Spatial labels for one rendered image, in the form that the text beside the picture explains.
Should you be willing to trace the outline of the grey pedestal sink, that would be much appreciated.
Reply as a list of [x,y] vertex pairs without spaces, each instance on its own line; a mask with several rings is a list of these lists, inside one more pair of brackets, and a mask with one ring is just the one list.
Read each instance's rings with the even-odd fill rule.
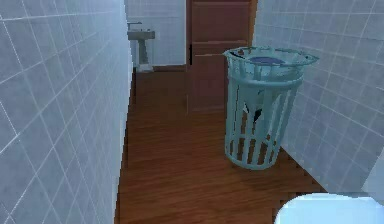
[[148,40],[155,39],[155,32],[151,29],[132,29],[132,25],[141,25],[141,22],[128,22],[127,36],[130,41],[136,41],[138,52],[136,70],[138,72],[152,72],[153,66],[149,63],[147,45]]

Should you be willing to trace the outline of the brown wooden room door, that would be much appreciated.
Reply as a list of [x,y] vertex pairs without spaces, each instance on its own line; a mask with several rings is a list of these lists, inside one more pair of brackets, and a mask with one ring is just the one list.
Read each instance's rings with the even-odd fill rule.
[[[186,0],[187,108],[221,110],[226,104],[223,52],[252,44],[258,0]],[[189,65],[189,45],[193,62]]]

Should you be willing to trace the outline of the green slatted garbage container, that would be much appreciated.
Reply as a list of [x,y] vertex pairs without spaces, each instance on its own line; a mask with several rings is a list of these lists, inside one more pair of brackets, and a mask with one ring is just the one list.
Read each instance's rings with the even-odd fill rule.
[[309,53],[270,46],[229,49],[225,155],[248,170],[276,162]]

